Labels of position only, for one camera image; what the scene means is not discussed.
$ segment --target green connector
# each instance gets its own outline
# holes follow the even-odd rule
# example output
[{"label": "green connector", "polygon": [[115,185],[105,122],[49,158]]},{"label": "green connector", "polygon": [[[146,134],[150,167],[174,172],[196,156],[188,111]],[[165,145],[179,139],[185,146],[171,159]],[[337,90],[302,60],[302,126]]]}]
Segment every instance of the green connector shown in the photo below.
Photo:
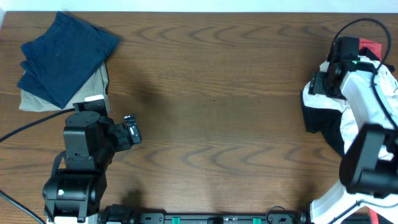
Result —
[{"label": "green connector", "polygon": [[253,218],[253,224],[261,224],[261,218]]},{"label": "green connector", "polygon": [[173,217],[172,218],[172,224],[180,224],[181,223],[181,218],[180,217]]}]

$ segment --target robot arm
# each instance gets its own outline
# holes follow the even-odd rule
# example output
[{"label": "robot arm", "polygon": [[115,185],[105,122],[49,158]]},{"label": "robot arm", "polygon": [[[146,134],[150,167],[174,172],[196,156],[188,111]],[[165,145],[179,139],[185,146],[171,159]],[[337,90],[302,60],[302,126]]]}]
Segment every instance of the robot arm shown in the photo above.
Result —
[{"label": "robot arm", "polygon": [[[358,50],[359,39],[338,39],[331,53],[328,72],[314,74],[310,84],[312,94],[347,99],[359,129],[359,134],[341,161],[340,181],[322,198],[311,203],[311,221],[316,224],[341,223],[365,205],[398,223],[398,206],[395,205],[398,202],[397,131],[395,124],[386,117],[382,105],[393,122],[398,120],[380,87],[372,87],[376,68],[372,63],[361,62]],[[393,153],[391,161],[378,158],[383,145]]]},{"label": "robot arm", "polygon": [[[96,223],[106,189],[105,172],[116,152],[141,143],[134,115],[115,124],[105,99],[75,103],[63,131],[66,151],[56,157],[43,188],[48,223]],[[65,169],[58,169],[61,159]]]}]

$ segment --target wood grain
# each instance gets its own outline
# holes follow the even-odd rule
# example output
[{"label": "wood grain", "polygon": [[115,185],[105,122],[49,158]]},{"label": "wood grain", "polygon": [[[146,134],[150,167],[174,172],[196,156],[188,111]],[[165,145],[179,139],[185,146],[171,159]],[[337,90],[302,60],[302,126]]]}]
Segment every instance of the wood grain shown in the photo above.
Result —
[{"label": "wood grain", "polygon": [[[137,117],[143,144],[115,155],[101,207],[123,203],[168,212],[301,209],[337,180],[340,157],[305,132],[300,90],[334,34],[364,16],[74,12],[121,38],[106,64],[116,122]],[[42,35],[54,12],[8,12],[0,35],[0,136],[50,113],[18,110],[21,44]],[[347,31],[385,42],[362,23]],[[391,64],[398,61],[392,49]],[[67,115],[0,144],[1,189],[43,214],[42,187],[64,150]],[[3,223],[32,223],[1,201]]]}]

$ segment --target red tag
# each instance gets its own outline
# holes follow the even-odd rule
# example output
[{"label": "red tag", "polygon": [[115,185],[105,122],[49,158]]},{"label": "red tag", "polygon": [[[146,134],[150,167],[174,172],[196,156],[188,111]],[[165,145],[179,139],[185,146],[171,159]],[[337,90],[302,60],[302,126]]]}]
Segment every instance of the red tag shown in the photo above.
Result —
[{"label": "red tag", "polygon": [[379,58],[379,60],[381,59],[382,44],[370,40],[359,39],[359,49],[361,50],[365,47],[367,47],[371,52],[373,52]]}]

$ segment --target folded blue towel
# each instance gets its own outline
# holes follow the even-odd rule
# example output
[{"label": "folded blue towel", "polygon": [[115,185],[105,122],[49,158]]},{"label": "folded blue towel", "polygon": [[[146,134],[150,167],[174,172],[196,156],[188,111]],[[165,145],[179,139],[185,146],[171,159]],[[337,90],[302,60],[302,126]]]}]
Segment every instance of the folded blue towel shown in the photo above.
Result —
[{"label": "folded blue towel", "polygon": [[21,46],[26,72],[17,86],[64,108],[118,42],[116,36],[58,12],[43,36]]}]

